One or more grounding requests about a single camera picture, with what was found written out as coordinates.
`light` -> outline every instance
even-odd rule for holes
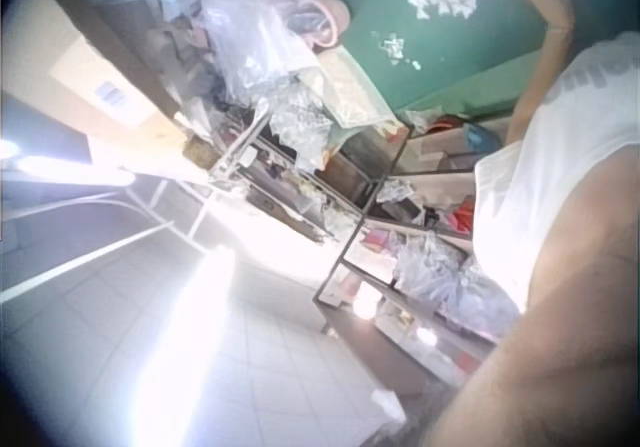
[[[219,348],[235,253],[219,247],[183,289],[164,338],[142,373],[133,406],[135,447],[177,447]]]
[[[431,329],[425,329],[424,327],[420,327],[416,335],[420,341],[427,344],[429,347],[435,347],[438,344],[438,336]]]
[[[0,140],[0,160],[10,159],[18,155],[20,148],[8,140]]]
[[[378,312],[378,302],[369,299],[357,297],[353,301],[353,313],[363,320],[371,320]]]
[[[34,177],[58,184],[131,185],[136,176],[119,169],[97,167],[80,162],[29,156],[18,160],[17,168]]]

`white t-shirt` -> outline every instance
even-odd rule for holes
[[[542,244],[571,191],[599,162],[640,144],[640,33],[582,52],[550,90],[524,140],[475,168],[474,251],[526,310]]]

